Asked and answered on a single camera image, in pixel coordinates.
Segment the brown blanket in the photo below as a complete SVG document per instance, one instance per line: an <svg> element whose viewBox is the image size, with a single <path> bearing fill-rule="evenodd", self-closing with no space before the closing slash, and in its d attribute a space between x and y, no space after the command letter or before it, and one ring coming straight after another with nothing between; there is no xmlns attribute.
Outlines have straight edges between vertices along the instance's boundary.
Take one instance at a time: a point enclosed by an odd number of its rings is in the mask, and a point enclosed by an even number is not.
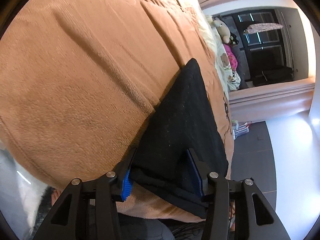
<svg viewBox="0 0 320 240"><path fill-rule="evenodd" d="M0 41L0 138L33 176L63 189L96 179L137 145L179 68L195 58L231 163L214 55L192 12L162 0L30 0ZM195 217L135 185L118 205Z"/></svg>

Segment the window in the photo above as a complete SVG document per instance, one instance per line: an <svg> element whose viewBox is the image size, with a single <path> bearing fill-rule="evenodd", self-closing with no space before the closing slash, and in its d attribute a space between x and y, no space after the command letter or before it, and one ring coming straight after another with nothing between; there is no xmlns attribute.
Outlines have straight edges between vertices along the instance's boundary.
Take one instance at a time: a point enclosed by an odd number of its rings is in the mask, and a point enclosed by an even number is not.
<svg viewBox="0 0 320 240"><path fill-rule="evenodd" d="M267 85L270 83L292 81L292 74L286 68L286 54L281 30L270 30L253 34L245 34L244 31L251 24L257 23L279 23L273 9L241 11L234 14L222 16L222 20L227 24L230 31L239 40L239 49L245 55L244 79L254 86ZM281 76L267 78L264 73L278 72Z"/></svg>

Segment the dark floor tile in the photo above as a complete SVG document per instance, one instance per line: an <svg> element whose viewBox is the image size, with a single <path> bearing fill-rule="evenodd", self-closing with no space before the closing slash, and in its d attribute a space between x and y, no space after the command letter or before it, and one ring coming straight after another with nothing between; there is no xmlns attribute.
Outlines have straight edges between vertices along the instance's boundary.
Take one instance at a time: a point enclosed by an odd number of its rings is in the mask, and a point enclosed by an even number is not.
<svg viewBox="0 0 320 240"><path fill-rule="evenodd" d="M235 140L234 154L271 150L272 145L266 122L253 123L249 133L240 135Z"/></svg>
<svg viewBox="0 0 320 240"><path fill-rule="evenodd" d="M273 151L233 155L231 179L253 178L261 192L276 190L276 168Z"/></svg>
<svg viewBox="0 0 320 240"><path fill-rule="evenodd" d="M277 191L263 193L274 210L276 210Z"/></svg>

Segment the pink cloth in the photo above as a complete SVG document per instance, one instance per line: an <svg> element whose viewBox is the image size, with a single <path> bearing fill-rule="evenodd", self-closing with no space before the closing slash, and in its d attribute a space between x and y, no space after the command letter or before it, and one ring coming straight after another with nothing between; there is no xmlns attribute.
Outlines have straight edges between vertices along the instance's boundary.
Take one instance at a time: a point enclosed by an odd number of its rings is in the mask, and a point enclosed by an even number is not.
<svg viewBox="0 0 320 240"><path fill-rule="evenodd" d="M227 56L228 56L229 61L230 61L231 69L232 69L233 71L236 71L236 68L237 68L237 66L238 66L238 61L236 60L235 55L233 55L233 53L232 53L231 48L230 48L229 45L223 44L223 46L224 46L224 49L225 49L226 52L227 52Z"/></svg>

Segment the wall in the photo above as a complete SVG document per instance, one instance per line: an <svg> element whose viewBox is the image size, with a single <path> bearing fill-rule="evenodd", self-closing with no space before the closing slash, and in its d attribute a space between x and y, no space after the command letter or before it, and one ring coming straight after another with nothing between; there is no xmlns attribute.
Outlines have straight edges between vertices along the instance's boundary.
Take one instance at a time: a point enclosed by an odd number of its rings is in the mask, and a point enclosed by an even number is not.
<svg viewBox="0 0 320 240"><path fill-rule="evenodd" d="M232 12L239 11L240 9L248 10L250 8L256 7L288 7L295 8L298 10L303 25L305 37L307 37L306 43L308 51L308 76L314 77L316 75L316 51L311 24L306 15L302 12L302 10L297 6L297 4L293 0L237 0L233 2L215 5L214 7L210 7L203 10L203 12L205 15L216 15L222 12L227 12L227 14L229 14Z"/></svg>
<svg viewBox="0 0 320 240"><path fill-rule="evenodd" d="M291 240L302 240L320 214L320 147L308 112L266 123L276 166L276 213Z"/></svg>
<svg viewBox="0 0 320 240"><path fill-rule="evenodd" d="M316 45L316 84L315 91L313 94L312 105L310 109L309 118L313 124L313 129L315 130L318 141L320 142L320 37L316 30L312 27L313 36Z"/></svg>

